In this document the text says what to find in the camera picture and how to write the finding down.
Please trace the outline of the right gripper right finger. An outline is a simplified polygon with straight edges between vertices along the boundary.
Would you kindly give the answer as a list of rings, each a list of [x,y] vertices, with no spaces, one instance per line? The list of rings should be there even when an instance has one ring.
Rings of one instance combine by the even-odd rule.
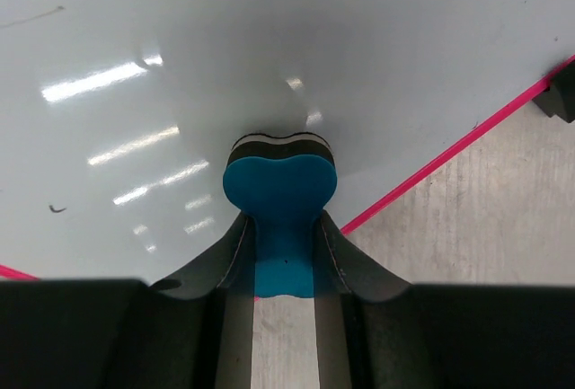
[[[570,287],[412,284],[314,223],[323,388],[571,388]]]

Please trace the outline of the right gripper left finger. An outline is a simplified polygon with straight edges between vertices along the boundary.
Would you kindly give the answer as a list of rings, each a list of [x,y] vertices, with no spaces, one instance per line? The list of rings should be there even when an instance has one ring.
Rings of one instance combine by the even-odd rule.
[[[214,388],[248,384],[255,225],[174,273],[137,279],[5,281],[4,388]]]

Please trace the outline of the blue whiteboard eraser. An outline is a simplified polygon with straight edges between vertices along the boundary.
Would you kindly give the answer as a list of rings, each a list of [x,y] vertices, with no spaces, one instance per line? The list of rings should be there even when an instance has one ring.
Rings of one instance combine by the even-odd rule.
[[[332,150],[314,133],[251,133],[234,143],[223,189],[255,224],[257,297],[313,297],[313,228],[337,182]]]

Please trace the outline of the pink framed whiteboard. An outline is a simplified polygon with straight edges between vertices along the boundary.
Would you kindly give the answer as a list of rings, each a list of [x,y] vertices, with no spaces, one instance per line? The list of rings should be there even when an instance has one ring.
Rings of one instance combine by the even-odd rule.
[[[176,270],[234,142],[312,131],[338,225],[574,52],[574,0],[1,0],[1,274]]]

